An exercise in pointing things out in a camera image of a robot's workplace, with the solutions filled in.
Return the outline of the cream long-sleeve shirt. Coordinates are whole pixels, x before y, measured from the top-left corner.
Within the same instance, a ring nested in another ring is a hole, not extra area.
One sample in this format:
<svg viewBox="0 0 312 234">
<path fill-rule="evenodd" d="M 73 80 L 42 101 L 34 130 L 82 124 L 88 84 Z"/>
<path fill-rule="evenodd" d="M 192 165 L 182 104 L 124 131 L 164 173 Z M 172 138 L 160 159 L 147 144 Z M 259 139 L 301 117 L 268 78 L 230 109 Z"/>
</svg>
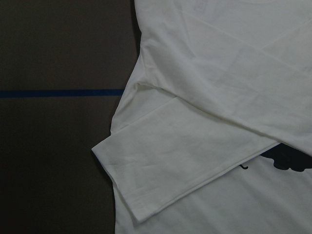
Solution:
<svg viewBox="0 0 312 234">
<path fill-rule="evenodd" d="M 311 233 L 311 1 L 135 8 L 139 57 L 92 149 L 115 232 Z"/>
</svg>

